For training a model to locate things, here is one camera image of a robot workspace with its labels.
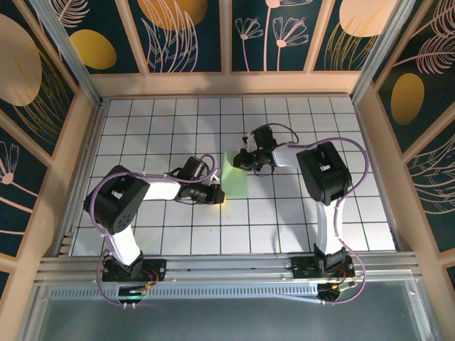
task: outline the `green object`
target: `green object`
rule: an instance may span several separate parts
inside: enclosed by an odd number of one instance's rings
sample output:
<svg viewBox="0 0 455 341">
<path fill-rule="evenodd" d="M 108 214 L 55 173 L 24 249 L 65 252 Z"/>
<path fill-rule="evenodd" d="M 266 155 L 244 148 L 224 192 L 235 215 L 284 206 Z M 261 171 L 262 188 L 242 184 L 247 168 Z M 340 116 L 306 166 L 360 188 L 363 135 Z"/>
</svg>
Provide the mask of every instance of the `green object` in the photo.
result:
<svg viewBox="0 0 455 341">
<path fill-rule="evenodd" d="M 237 151 L 225 151 L 223 153 L 223 173 L 221 175 L 221 189 L 227 199 L 239 199 L 248 197 L 247 171 L 235 168 L 232 163 Z"/>
</svg>

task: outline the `yellow oval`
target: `yellow oval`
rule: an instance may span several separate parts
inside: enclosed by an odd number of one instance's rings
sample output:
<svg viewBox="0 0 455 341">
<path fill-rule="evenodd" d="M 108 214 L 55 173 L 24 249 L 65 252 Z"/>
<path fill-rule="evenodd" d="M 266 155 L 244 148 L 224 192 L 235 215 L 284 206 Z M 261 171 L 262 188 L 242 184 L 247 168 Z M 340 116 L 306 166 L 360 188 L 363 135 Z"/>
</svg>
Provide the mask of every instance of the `yellow oval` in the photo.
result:
<svg viewBox="0 0 455 341">
<path fill-rule="evenodd" d="M 397 0 L 343 0 L 340 25 L 349 35 L 373 37 L 382 32 Z"/>
<path fill-rule="evenodd" d="M 117 61 L 114 46 L 96 31 L 76 31 L 71 35 L 70 40 L 86 66 L 105 70 L 114 66 Z"/>
<path fill-rule="evenodd" d="M 392 117 L 402 126 L 412 122 L 422 107 L 425 96 L 423 81 L 412 73 L 405 73 L 392 91 Z"/>
<path fill-rule="evenodd" d="M 142 12 L 154 25 L 165 30 L 176 30 L 178 17 L 174 0 L 138 0 L 137 2 Z M 175 2 L 182 12 L 188 13 L 194 26 L 200 23 L 207 13 L 207 0 L 175 0 Z M 185 22 L 179 26 L 180 29 L 185 27 Z"/>
<path fill-rule="evenodd" d="M 40 91 L 39 49 L 17 22 L 0 14 L 0 98 L 22 107 Z"/>
</svg>

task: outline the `leaf illustration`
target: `leaf illustration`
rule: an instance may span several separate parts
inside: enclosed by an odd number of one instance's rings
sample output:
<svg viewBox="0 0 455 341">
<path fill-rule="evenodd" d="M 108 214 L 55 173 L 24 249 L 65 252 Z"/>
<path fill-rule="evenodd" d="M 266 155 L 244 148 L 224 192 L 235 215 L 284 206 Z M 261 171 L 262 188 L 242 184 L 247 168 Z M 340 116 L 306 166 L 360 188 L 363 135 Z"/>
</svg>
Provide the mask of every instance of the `leaf illustration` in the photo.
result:
<svg viewBox="0 0 455 341">
<path fill-rule="evenodd" d="M 198 37 L 191 17 L 174 2 L 175 13 L 164 0 L 144 2 L 152 24 L 142 19 L 149 35 L 147 63 L 152 72 L 192 72 L 198 61 Z M 160 27 L 171 27 L 165 30 Z"/>
<path fill-rule="evenodd" d="M 90 11 L 88 0 L 50 0 L 63 27 L 75 28 Z"/>
<path fill-rule="evenodd" d="M 455 35 L 449 37 L 434 36 L 420 48 L 419 54 L 395 63 L 395 66 L 415 60 L 420 72 L 444 74 L 455 62 Z"/>
</svg>

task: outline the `grid floor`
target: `grid floor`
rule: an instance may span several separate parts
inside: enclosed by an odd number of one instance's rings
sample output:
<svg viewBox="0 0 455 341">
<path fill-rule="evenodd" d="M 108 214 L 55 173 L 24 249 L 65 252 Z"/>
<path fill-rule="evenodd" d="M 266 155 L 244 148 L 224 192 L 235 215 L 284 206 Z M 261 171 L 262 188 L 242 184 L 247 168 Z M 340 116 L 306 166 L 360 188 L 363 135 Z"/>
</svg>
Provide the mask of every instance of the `grid floor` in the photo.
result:
<svg viewBox="0 0 455 341">
<path fill-rule="evenodd" d="M 131 171 L 165 173 L 191 155 L 210 153 L 220 165 L 222 152 L 240 150 L 245 132 L 272 122 L 290 126 L 302 143 L 343 136 L 364 145 L 349 97 L 113 100 L 87 192 L 119 163 Z M 273 130 L 278 143 L 291 141 L 289 132 Z M 334 144 L 356 183 L 362 154 Z M 132 225 L 138 245 L 145 254 L 163 255 L 313 251 L 316 204 L 299 172 L 277 168 L 272 176 L 249 175 L 248 186 L 248 199 L 222 205 L 143 202 Z M 373 173 L 346 200 L 343 238 L 358 251 L 395 250 Z M 98 255 L 102 248 L 99 232 L 82 212 L 70 254 Z"/>
</svg>

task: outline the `black plastic bracket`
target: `black plastic bracket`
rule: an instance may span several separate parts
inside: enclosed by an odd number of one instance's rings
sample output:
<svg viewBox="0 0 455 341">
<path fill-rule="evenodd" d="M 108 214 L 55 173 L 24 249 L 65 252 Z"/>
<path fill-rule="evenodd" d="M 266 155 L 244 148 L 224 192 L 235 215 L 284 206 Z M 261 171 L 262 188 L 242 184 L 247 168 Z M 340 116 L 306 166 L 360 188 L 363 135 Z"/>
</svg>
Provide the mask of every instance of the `black plastic bracket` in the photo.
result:
<svg viewBox="0 0 455 341">
<path fill-rule="evenodd" d="M 134 274 L 129 275 L 119 269 L 119 262 L 115 259 L 108 258 L 104 262 L 104 270 L 102 273 L 103 282 L 150 282 L 150 276 L 153 281 L 163 281 L 166 276 L 166 260 L 165 259 L 141 259 L 141 267 Z"/>
</svg>

